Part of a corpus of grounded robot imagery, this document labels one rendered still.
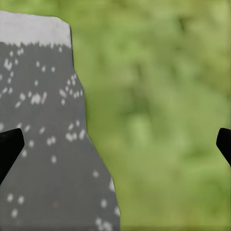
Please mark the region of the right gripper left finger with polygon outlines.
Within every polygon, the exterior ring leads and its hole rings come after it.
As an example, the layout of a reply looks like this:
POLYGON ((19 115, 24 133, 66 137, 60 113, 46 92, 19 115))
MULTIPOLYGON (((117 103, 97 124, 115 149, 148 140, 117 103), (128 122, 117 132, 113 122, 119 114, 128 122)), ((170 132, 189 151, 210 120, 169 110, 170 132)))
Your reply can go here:
POLYGON ((20 128, 0 133, 0 185, 25 145, 20 128))

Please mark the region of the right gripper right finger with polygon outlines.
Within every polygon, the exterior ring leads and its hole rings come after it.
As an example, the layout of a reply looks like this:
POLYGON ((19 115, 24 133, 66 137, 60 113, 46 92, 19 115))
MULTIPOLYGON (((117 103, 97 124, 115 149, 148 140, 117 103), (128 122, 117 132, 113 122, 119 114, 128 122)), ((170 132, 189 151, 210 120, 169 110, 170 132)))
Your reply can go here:
POLYGON ((231 129, 220 128, 216 145, 231 166, 231 129))

